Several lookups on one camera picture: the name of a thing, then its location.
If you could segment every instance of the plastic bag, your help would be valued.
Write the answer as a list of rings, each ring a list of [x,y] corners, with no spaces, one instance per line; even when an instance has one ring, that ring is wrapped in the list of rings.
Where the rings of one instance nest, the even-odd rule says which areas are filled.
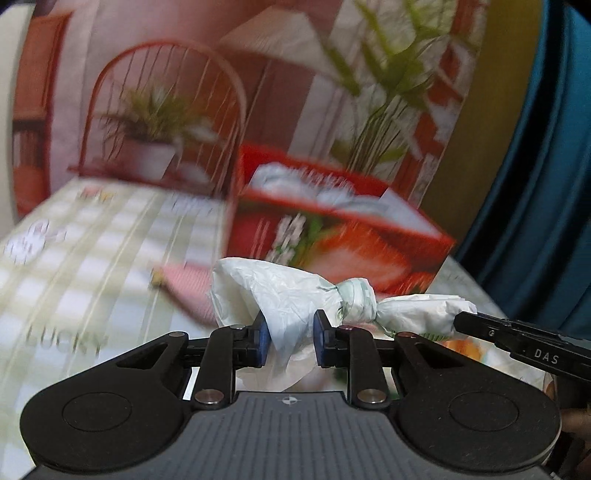
[[[332,326],[380,323],[387,330],[451,336],[453,319],[476,307],[456,296],[410,295],[377,302],[364,278],[333,285],[319,275],[262,260],[222,258],[213,267],[211,298],[219,325],[251,325],[259,310],[272,345],[267,364],[236,375],[249,390],[283,391],[316,366],[313,320],[323,309]]]

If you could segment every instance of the white pot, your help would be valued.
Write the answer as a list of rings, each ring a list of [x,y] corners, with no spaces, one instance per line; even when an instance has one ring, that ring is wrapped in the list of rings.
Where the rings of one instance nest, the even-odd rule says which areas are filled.
[[[171,144],[125,138],[119,157],[129,174],[144,180],[162,180],[175,154],[176,148]]]

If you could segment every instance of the green leaves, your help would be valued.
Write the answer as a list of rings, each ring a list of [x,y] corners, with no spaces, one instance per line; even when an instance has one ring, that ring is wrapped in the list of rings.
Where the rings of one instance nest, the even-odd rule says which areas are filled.
[[[370,8],[361,0],[355,0],[355,6],[363,15],[363,18],[367,22],[368,27],[375,33],[380,48],[382,48],[382,50],[387,56],[393,55],[394,52],[392,50],[392,47],[390,46],[388,37],[386,36],[381,25],[379,24],[378,16],[376,15],[376,13],[370,10]]]
[[[361,53],[363,54],[365,64],[375,81],[380,85],[383,85],[384,71],[382,70],[379,60],[376,58],[371,47],[365,40],[361,41]]]
[[[419,83],[420,79],[425,75],[425,67],[423,62],[416,56],[409,59],[404,75],[398,82],[397,93],[406,92],[408,89],[414,87]]]
[[[414,58],[414,46],[409,45],[403,51],[392,55],[388,58],[388,63],[386,65],[386,71],[384,74],[384,84],[383,87],[386,90],[386,93],[390,97],[395,97],[396,95],[400,94],[400,83],[402,80],[410,75],[413,74],[409,71],[409,67],[411,65],[415,66],[416,62]],[[423,72],[423,64],[418,61],[421,66],[421,73]]]
[[[322,49],[339,74],[339,83],[353,96],[361,95],[361,86],[355,79],[353,69],[339,50],[328,41],[321,41]]]
[[[291,259],[289,266],[294,268],[302,267],[308,260],[308,255],[314,247],[314,244],[323,235],[323,221],[322,218],[317,215],[308,215],[306,217],[307,230],[300,237],[300,241],[295,246],[294,256]]]
[[[330,147],[330,155],[341,163],[342,166],[347,167],[349,163],[349,154],[351,152],[351,147],[348,142],[344,140],[340,140],[338,138],[335,139],[332,147]]]
[[[400,160],[400,158],[406,153],[406,150],[406,147],[389,148],[378,159],[378,163]]]
[[[415,43],[419,43],[423,40],[429,40],[431,38],[441,37],[445,35],[445,31],[443,31],[440,27],[431,27],[427,25],[435,15],[431,14],[431,18],[428,18],[428,7],[417,8],[414,0],[404,0],[404,6],[406,7],[406,11],[410,18],[410,21],[413,24],[414,31],[416,34]],[[442,9],[445,9],[446,3],[444,2],[441,6]]]
[[[101,115],[106,126],[119,125],[114,134],[146,142],[170,144],[216,142],[211,120],[185,98],[161,86],[124,91],[124,111]]]
[[[401,92],[400,96],[411,107],[425,111],[427,110],[427,104],[425,103],[424,97],[432,82],[433,75],[429,75],[426,80],[415,85],[414,87],[407,89],[404,92]]]

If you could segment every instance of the potted plant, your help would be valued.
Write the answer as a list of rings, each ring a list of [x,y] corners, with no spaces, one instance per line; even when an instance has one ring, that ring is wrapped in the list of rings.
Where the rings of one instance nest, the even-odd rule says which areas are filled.
[[[429,108],[426,92],[438,73],[426,66],[423,57],[428,56],[432,45],[451,36],[443,17],[448,17],[446,12],[453,3],[442,0],[440,5],[433,4],[404,0],[402,24],[406,27],[392,34],[382,25],[377,12],[355,0],[366,26],[359,40],[361,65],[348,63],[328,39],[322,41],[324,52],[338,73],[334,80],[353,103],[350,136],[336,138],[330,150],[346,170],[375,174],[377,166],[387,164],[392,172],[409,148],[418,148],[405,130],[402,116],[407,109]],[[412,40],[401,48],[397,42],[405,35]]]
[[[187,145],[220,141],[203,111],[171,89],[127,89],[123,106],[121,113],[105,113],[101,118],[107,139],[122,137],[119,159],[125,169],[144,180],[161,180]]]

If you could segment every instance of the table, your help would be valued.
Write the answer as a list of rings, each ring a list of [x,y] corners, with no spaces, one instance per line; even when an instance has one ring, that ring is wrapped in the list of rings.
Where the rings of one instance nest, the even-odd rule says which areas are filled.
[[[164,262],[213,264],[222,254],[225,218],[218,200],[74,179],[0,242],[0,480],[33,467],[18,419],[36,392],[173,330],[209,335],[211,327],[150,287],[151,270]],[[457,293],[502,316],[451,258],[430,291]],[[484,342],[482,355],[530,383],[543,378]],[[293,390],[343,387],[324,370]]]

